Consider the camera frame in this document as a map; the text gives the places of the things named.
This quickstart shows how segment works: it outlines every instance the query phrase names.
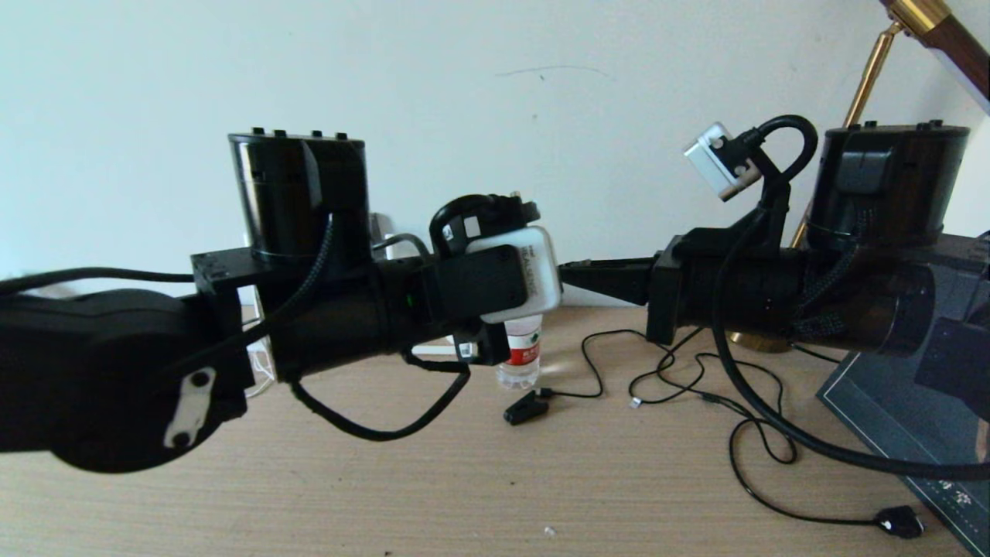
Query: wooden desk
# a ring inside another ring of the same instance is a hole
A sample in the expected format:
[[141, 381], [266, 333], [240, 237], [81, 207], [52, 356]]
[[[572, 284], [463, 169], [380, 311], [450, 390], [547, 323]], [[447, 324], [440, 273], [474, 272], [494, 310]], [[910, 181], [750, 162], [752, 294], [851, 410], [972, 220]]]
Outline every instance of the wooden desk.
[[[592, 390], [578, 343], [604, 329], [641, 329], [640, 308], [564, 308], [544, 323], [544, 384]], [[659, 350], [628, 335], [593, 341], [601, 399], [555, 399], [550, 414], [510, 427], [519, 397], [476, 368], [461, 396], [424, 431], [391, 443], [352, 439], [285, 386], [253, 399], [190, 455], [125, 476], [79, 472], [49, 454], [0, 455], [4, 555], [966, 555], [924, 513], [917, 540], [871, 527], [779, 516], [753, 501], [729, 466], [735, 414], [696, 397], [628, 407], [626, 385]], [[704, 333], [672, 372], [712, 348]], [[816, 399], [830, 365], [789, 353], [763, 362], [787, 384], [785, 411], [828, 439], [862, 448]], [[418, 416], [449, 376], [375, 358], [307, 380], [311, 392], [369, 426]], [[647, 382], [646, 395], [660, 393]], [[768, 383], [756, 382], [758, 389]], [[703, 388], [735, 394], [717, 366]], [[872, 516], [921, 505], [893, 477], [803, 452], [797, 466], [766, 458], [754, 432], [746, 473], [767, 497], [817, 515]], [[556, 535], [545, 533], [547, 527]]]

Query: plastic water bottle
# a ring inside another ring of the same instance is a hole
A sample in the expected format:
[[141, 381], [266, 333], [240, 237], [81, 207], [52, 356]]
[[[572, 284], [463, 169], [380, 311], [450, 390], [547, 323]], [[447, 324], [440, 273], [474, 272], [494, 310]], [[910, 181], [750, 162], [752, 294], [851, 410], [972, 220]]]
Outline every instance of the plastic water bottle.
[[498, 383], [511, 390], [529, 389], [540, 376], [540, 335], [544, 317], [533, 315], [505, 322], [512, 356], [498, 366]]

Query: black bolt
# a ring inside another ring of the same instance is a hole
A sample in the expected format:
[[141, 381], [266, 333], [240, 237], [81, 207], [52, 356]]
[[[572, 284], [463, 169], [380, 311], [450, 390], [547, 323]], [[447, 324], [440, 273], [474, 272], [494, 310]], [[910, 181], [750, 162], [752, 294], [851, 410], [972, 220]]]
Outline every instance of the black bolt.
[[182, 433], [176, 433], [172, 436], [172, 445], [180, 449], [188, 447], [190, 441], [192, 441], [192, 439], [190, 439], [189, 434], [184, 431]]
[[196, 372], [189, 378], [189, 382], [194, 387], [205, 387], [210, 382], [210, 376], [206, 372]]

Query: black clip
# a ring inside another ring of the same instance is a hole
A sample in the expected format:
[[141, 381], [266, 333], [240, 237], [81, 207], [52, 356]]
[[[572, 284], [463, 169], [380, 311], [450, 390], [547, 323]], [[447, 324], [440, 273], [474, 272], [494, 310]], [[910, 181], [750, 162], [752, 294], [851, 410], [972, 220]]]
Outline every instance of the black clip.
[[546, 400], [538, 399], [537, 392], [531, 390], [526, 396], [516, 400], [516, 403], [506, 408], [502, 417], [510, 425], [517, 425], [539, 415], [546, 414], [549, 408], [549, 403]]

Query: white wall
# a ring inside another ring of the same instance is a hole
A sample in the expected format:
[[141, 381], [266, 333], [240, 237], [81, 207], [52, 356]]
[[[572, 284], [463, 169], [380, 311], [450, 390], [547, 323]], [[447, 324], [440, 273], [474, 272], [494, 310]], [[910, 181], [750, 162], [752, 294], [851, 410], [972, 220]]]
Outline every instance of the white wall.
[[[987, 2], [952, 5], [990, 42]], [[225, 136], [250, 126], [366, 140], [372, 209], [402, 230], [425, 234], [455, 196], [520, 189], [562, 261], [647, 256], [754, 201], [710, 193], [680, 155], [691, 138], [788, 112], [837, 125], [886, 23], [850, 0], [0, 0], [0, 275], [184, 272], [238, 246]], [[583, 68], [523, 71], [555, 65]], [[904, 38], [864, 117], [983, 118]], [[791, 140], [770, 142], [782, 164]], [[985, 175], [956, 199], [985, 199]], [[990, 228], [957, 205], [960, 226]]]

